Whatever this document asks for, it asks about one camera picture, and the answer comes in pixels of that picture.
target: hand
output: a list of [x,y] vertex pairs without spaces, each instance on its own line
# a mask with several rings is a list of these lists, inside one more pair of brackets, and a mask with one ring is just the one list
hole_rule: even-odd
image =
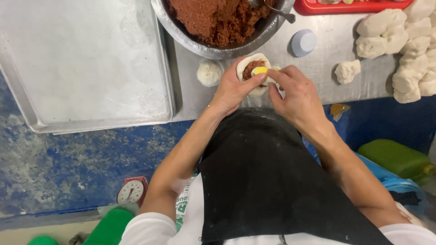
[[232,114],[241,104],[242,100],[254,88],[259,86],[266,75],[257,74],[244,82],[239,82],[236,77],[236,66],[245,57],[239,58],[233,65],[224,72],[214,98],[209,104],[210,107],[218,110],[223,116]]
[[309,139],[313,139],[314,134],[331,130],[332,124],[325,116],[315,85],[296,66],[290,65],[280,71],[269,69],[268,76],[286,92],[282,99],[275,84],[268,84],[269,99],[277,113]]

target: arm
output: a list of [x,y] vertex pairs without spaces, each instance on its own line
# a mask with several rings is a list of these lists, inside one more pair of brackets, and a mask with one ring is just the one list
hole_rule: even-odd
[[245,82],[236,77],[237,60],[222,76],[209,106],[156,169],[138,214],[156,212],[176,220],[176,201],[221,120],[232,114],[247,94],[259,86],[265,74]]
[[313,82],[292,65],[280,71],[268,70],[268,75],[286,91],[282,99],[277,87],[269,85],[274,108],[315,146],[323,168],[355,207],[377,227],[409,223],[386,188],[328,121]]

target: kitchen scale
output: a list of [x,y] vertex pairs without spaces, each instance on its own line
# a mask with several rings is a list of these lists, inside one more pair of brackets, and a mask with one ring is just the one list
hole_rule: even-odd
[[141,207],[147,189],[148,181],[144,176],[127,178],[116,196],[116,201],[120,205],[137,203]]

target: black apron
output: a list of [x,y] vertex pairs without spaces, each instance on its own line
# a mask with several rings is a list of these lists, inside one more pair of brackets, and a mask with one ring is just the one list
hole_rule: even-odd
[[392,244],[272,109],[240,109],[225,118],[198,168],[203,244],[300,232],[353,245]]

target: sleeve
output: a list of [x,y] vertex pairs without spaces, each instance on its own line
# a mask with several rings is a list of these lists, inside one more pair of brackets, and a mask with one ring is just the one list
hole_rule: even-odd
[[436,245],[436,235],[421,226],[394,224],[380,227],[380,231],[394,245]]
[[176,224],[170,217],[145,213],[127,224],[119,245],[166,245],[176,234]]

